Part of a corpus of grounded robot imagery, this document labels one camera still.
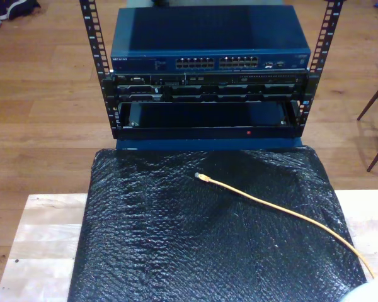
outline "rack unit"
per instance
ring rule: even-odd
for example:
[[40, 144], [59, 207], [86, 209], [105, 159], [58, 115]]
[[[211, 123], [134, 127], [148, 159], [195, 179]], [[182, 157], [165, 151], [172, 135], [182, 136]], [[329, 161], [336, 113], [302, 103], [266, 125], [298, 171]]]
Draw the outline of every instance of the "rack unit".
[[[336, 26], [344, 1], [345, 0], [327, 0], [328, 5], [324, 14], [324, 20], [321, 25], [319, 38], [316, 44], [314, 55], [312, 57], [311, 66], [308, 71], [305, 71], [304, 73], [292, 74], [288, 70], [268, 70], [266, 72], [249, 71], [249, 74], [247, 74], [246, 72], [238, 74], [238, 81], [240, 81], [241, 76], [248, 78], [250, 76], [254, 76], [254, 79], [247, 82], [245, 87], [243, 85], [243, 82], [238, 82], [238, 84], [242, 84], [238, 85], [238, 90], [256, 89], [258, 90], [258, 92], [262, 92], [256, 93], [256, 96], [252, 97], [253, 99], [247, 99], [247, 103], [229, 104], [228, 96], [225, 100], [214, 100], [217, 101], [217, 103], [214, 104], [200, 104], [202, 102], [209, 102], [209, 99], [193, 100], [195, 103], [199, 104], [179, 104], [184, 103], [183, 101], [187, 102], [188, 100], [177, 100], [176, 98], [174, 98], [174, 89], [179, 89], [179, 87], [168, 86], [167, 79], [165, 79], [165, 76], [163, 75], [148, 75], [136, 78], [134, 76], [119, 77], [117, 75], [113, 75], [112, 72], [110, 72], [111, 70], [106, 56], [105, 44], [103, 42], [103, 35], [95, 0], [80, 0], [81, 11], [83, 13], [89, 44], [93, 54], [96, 72], [98, 75], [98, 80], [100, 82], [113, 137], [120, 140], [148, 139], [149, 137], [152, 139], [301, 137], [309, 116], [309, 112], [311, 110], [312, 103], [314, 101], [316, 89], [318, 88], [319, 80], [321, 78], [326, 59], [328, 57], [329, 49], [333, 36], [335, 34]], [[229, 62], [228, 60], [226, 62], [225, 59], [222, 60], [223, 61], [219, 62], [219, 64], [223, 65], [223, 69], [229, 69], [232, 67], [231, 64], [236, 63]], [[251, 66], [251, 64], [257, 63], [258, 62], [256, 59], [249, 60], [249, 66]], [[177, 62], [176, 64], [177, 66], [179, 66], [179, 68], [183, 69], [183, 72], [186, 71], [186, 63]], [[215, 62], [192, 63], [194, 69], [202, 68], [202, 64], [207, 64], [208, 67], [209, 64], [214, 65]], [[207, 73], [205, 73], [204, 75], [202, 74], [201, 77], [191, 77], [190, 74], [174, 76], [180, 77], [178, 80], [175, 79], [174, 81], [180, 81], [184, 85], [184, 87], [182, 88], [188, 88], [188, 90], [202, 89], [202, 81], [205, 80], [205, 77], [218, 77], [215, 74]], [[290, 87], [291, 85], [294, 85], [294, 89], [288, 92], [288, 99], [275, 99], [275, 90], [271, 89], [272, 86], [270, 86], [270, 84], [276, 83], [275, 79], [280, 79], [281, 81], [283, 79], [291, 79], [292, 82], [290, 80], [286, 82], [287, 84], [290, 84]], [[221, 80], [220, 78], [216, 79], [216, 85], [214, 86], [214, 89], [225, 89], [224, 87], [218, 85], [218, 83], [221, 82], [224, 82], [224, 80]], [[167, 90], [167, 92], [163, 92], [162, 94], [159, 93], [158, 88], [155, 89], [157, 91], [154, 91], [154, 93], [151, 92], [151, 99], [148, 100], [151, 103], [148, 102], [146, 104], [143, 103], [138, 105], [141, 107], [141, 109], [143, 109], [144, 112], [146, 112], [146, 110], [154, 111], [154, 108], [156, 108], [155, 106], [157, 106], [156, 103], [170, 103], [163, 104], [163, 106], [170, 106], [170, 108], [178, 110], [177, 118], [180, 118], [179, 112], [181, 114], [182, 112], [186, 112], [187, 109], [190, 108], [189, 106], [191, 106], [191, 109], [195, 108], [195, 106], [198, 106], [198, 109], [205, 110], [206, 112], [207, 110], [209, 110], [210, 112], [212, 110], [215, 110], [217, 108], [216, 106], [226, 106], [228, 110], [230, 109], [230, 106], [237, 106], [237, 109], [241, 110], [242, 108], [245, 108], [247, 106], [264, 106], [263, 104], [269, 103], [265, 101], [271, 100], [275, 101], [279, 105], [278, 110], [279, 112], [282, 112], [283, 118], [278, 125], [247, 125], [245, 123], [244, 125], [240, 126], [229, 126], [229, 123], [227, 123], [228, 126], [196, 125], [170, 128], [168, 127], [168, 123], [165, 123], [163, 124], [163, 126], [157, 128], [153, 128], [151, 126], [145, 128], [137, 128], [136, 126], [138, 126], [139, 120], [136, 112], [137, 106], [135, 107], [134, 104], [131, 103], [131, 99], [124, 101], [123, 98], [119, 97], [121, 89], [135, 89], [134, 87], [132, 88], [132, 86], [130, 86], [131, 84], [138, 85], [136, 88], [137, 90], [134, 91], [133, 94], [131, 94], [133, 95], [133, 97], [135, 94], [140, 96], [140, 89], [144, 90], [146, 93], [149, 93], [148, 89], [154, 89], [154, 85], [155, 87], [157, 87], [156, 85], [159, 85], [160, 89]]]

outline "blue panel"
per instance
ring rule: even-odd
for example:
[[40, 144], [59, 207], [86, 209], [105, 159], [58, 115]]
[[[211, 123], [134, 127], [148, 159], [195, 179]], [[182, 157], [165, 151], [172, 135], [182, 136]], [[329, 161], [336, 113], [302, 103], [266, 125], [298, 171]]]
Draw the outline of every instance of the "blue panel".
[[254, 69], [305, 69], [310, 54], [292, 6], [187, 6], [120, 9], [111, 58], [115, 72], [176, 72], [177, 59], [213, 58], [219, 70], [225, 56], [256, 56]]
[[247, 140], [118, 140], [116, 148], [137, 150], [258, 150], [301, 147], [300, 138]]

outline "server rack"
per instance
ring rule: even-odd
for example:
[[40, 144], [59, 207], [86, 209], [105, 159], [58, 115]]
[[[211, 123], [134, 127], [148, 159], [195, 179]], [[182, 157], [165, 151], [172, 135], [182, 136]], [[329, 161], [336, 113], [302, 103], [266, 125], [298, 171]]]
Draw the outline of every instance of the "server rack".
[[[293, 79], [293, 84], [297, 86], [297, 93], [292, 94], [290, 99], [276, 100], [274, 95], [272, 99], [264, 99], [259, 104], [268, 103], [265, 101], [272, 101], [279, 104], [280, 111], [283, 113], [283, 119], [277, 125], [183, 125], [175, 128], [164, 123], [161, 126], [152, 127], [142, 126], [135, 120], [136, 108], [131, 103], [124, 103], [117, 97], [117, 86], [119, 84], [128, 84], [128, 78], [121, 78], [114, 75], [110, 70], [110, 65], [107, 59], [105, 44], [101, 31], [100, 20], [96, 8], [95, 0], [80, 0], [81, 11], [84, 17], [84, 23], [88, 34], [89, 44], [93, 54], [94, 64], [100, 82], [103, 99], [105, 102], [106, 112], [110, 122], [112, 135], [119, 140], [143, 140], [143, 139], [218, 139], [218, 138], [299, 138], [302, 136], [307, 119], [314, 101], [316, 89], [328, 58], [330, 46], [335, 34], [336, 26], [340, 17], [343, 2], [345, 0], [327, 0], [328, 4], [324, 14], [324, 19], [319, 32], [318, 41], [315, 51], [312, 56], [312, 62], [309, 70], [305, 72], [291, 73], [289, 71], [280, 72], [279, 70], [266, 72], [253, 72], [250, 74], [257, 74], [262, 82], [257, 80], [251, 82], [252, 85], [258, 84], [274, 84], [275, 79]], [[185, 75], [182, 79], [184, 85], [193, 84], [190, 78]], [[140, 79], [141, 84], [162, 85], [162, 80], [148, 75]], [[156, 103], [148, 103], [141, 105], [144, 111], [160, 110], [160, 106]], [[163, 104], [162, 107], [174, 106], [174, 110], [184, 112], [189, 106], [193, 104]], [[203, 109], [210, 112], [217, 108], [217, 106], [229, 106], [227, 103], [207, 103], [202, 104]]]

